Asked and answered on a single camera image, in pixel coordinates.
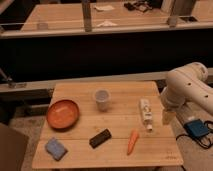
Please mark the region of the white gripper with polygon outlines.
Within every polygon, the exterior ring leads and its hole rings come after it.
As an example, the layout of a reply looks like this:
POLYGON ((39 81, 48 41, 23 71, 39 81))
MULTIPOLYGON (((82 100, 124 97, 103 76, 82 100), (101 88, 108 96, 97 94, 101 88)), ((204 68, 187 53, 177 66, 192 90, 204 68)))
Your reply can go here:
POLYGON ((162 123, 168 125, 176 116, 174 111, 181 106, 182 97, 168 87, 165 87, 160 94, 160 99, 165 108, 162 114, 162 123))

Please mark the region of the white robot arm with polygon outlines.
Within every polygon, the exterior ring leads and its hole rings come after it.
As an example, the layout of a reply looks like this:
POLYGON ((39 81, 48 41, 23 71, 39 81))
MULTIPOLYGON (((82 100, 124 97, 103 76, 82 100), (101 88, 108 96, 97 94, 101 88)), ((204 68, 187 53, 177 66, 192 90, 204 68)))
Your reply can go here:
POLYGON ((168 125, 174 117, 182 123, 195 119, 187 102, 194 102, 213 115, 213 88, 205 81, 208 69, 200 62, 193 62, 166 73, 166 86, 160 94, 164 107, 162 123, 168 125))

